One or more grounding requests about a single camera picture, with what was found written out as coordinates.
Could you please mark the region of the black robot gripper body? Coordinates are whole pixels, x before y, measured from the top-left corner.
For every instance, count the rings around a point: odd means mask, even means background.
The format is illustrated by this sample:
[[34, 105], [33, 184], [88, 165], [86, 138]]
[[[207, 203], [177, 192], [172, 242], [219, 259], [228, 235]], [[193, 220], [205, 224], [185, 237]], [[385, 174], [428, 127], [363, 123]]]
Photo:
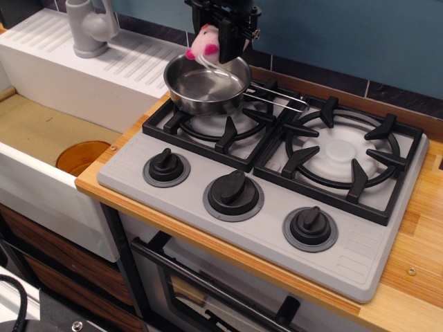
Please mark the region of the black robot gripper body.
[[184, 1], [193, 8], [206, 8], [213, 14], [218, 28], [222, 19], [229, 19], [242, 27], [243, 36], [249, 41], [259, 38], [257, 26], [260, 8], [254, 1]]

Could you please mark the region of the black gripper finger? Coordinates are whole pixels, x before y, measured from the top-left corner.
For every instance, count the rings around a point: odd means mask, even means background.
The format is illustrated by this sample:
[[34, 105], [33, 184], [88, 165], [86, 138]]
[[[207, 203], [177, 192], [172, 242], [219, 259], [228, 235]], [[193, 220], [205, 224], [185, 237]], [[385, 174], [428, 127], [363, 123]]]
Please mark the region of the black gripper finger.
[[197, 35], [206, 24], [216, 26], [217, 22], [214, 20], [213, 14], [210, 10], [206, 8], [193, 8], [192, 24], [194, 32]]
[[246, 38], [242, 27], [229, 19], [222, 19], [219, 29], [219, 63], [225, 64], [242, 55]]

